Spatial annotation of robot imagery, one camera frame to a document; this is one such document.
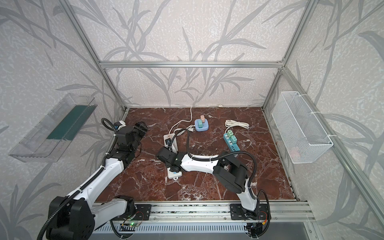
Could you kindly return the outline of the white multicolour power strip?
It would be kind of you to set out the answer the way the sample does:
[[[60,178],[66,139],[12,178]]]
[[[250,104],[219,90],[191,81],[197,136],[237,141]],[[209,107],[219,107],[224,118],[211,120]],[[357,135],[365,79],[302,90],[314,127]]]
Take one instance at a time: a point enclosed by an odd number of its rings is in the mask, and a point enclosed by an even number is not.
[[[164,135],[163,138],[164,138],[165,147],[169,148],[171,152],[176,153],[178,151],[178,145],[176,140],[172,141],[174,136],[175,134],[167,134],[167,135]],[[172,172],[171,168],[167,168],[167,171],[168,171],[168,178],[170,180],[177,180],[179,177],[182,176],[182,172]]]

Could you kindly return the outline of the light blue square socket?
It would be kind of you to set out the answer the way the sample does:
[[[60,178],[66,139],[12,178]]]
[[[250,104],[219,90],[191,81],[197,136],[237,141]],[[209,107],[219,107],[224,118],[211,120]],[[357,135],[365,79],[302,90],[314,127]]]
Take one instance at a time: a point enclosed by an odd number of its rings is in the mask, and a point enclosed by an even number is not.
[[[208,120],[202,121],[201,119],[195,120],[195,129],[197,132],[204,132],[209,129],[209,123]]]

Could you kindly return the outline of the teal blue power strip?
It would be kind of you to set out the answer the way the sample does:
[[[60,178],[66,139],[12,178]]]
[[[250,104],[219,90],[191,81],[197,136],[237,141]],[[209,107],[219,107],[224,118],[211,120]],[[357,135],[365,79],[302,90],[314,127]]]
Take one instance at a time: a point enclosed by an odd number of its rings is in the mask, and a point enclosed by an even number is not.
[[[233,143],[231,142],[231,138],[229,138],[229,137],[227,136],[227,133],[224,134],[223,139],[225,140],[225,142],[226,142],[227,146],[229,147],[229,149],[231,150],[231,152],[236,152],[236,151],[239,151],[239,150],[240,150],[240,148],[239,148],[239,146],[237,145],[237,143],[236,143],[236,144],[233,144]]]

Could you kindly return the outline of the green cube charger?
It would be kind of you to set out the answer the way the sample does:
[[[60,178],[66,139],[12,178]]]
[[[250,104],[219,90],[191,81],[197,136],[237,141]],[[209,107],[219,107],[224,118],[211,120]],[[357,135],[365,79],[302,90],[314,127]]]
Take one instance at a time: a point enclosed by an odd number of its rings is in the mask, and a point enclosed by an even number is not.
[[[234,133],[233,133],[232,130],[228,130],[228,131],[227,131],[227,136],[228,136],[229,138],[231,138],[233,135],[234,135]]]

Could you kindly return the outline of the teal cube charger front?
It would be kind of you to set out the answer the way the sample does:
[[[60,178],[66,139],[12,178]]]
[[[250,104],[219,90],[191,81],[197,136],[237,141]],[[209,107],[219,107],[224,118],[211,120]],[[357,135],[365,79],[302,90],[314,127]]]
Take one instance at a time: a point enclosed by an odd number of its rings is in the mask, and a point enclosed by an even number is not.
[[[236,144],[237,143],[237,138],[235,137],[235,136],[231,136],[231,142],[233,143],[233,144]]]

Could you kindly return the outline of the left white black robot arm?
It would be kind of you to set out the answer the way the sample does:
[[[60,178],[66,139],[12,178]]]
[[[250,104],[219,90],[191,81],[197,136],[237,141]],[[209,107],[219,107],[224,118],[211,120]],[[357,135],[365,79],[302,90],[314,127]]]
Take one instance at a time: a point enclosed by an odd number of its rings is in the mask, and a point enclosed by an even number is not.
[[[114,132],[112,147],[104,154],[102,164],[84,183],[65,197],[56,197],[49,205],[49,216],[37,238],[39,240],[87,240],[94,230],[115,217],[133,217],[137,212],[134,200],[118,196],[94,206],[97,198],[136,157],[142,138],[148,131],[145,122],[127,126],[124,121],[112,123],[106,118],[102,124]]]

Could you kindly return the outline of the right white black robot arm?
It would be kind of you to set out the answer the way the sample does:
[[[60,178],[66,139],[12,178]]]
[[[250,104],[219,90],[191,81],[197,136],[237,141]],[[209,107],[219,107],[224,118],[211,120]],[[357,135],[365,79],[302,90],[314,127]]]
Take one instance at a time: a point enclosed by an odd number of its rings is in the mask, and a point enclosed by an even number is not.
[[[186,151],[173,152],[172,145],[178,135],[187,133]],[[252,190],[252,180],[256,175],[256,158],[245,151],[222,152],[215,156],[199,156],[190,153],[190,132],[180,129],[172,137],[166,146],[162,147],[156,154],[156,158],[163,162],[172,172],[203,172],[214,175],[219,182],[230,192],[237,194],[241,202],[238,215],[241,220],[256,220],[262,210],[260,208],[259,194],[255,195]],[[254,164],[252,174],[248,174],[248,168],[236,156],[249,156]]]

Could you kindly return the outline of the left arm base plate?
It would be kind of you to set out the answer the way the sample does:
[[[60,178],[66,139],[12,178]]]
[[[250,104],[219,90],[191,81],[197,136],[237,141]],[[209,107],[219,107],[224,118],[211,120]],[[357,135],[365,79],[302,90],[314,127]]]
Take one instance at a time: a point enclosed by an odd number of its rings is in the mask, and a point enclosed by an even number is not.
[[[136,213],[132,217],[133,221],[148,221],[151,214],[151,204],[136,204]]]

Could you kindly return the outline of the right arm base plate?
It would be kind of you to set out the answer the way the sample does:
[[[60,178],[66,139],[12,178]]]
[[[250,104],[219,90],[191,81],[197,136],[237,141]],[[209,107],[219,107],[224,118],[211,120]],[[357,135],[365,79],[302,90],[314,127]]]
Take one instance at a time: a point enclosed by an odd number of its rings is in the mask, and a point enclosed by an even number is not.
[[[241,204],[230,204],[231,220],[256,220],[265,221],[271,219],[269,205],[258,202],[255,210],[250,211],[242,207]]]

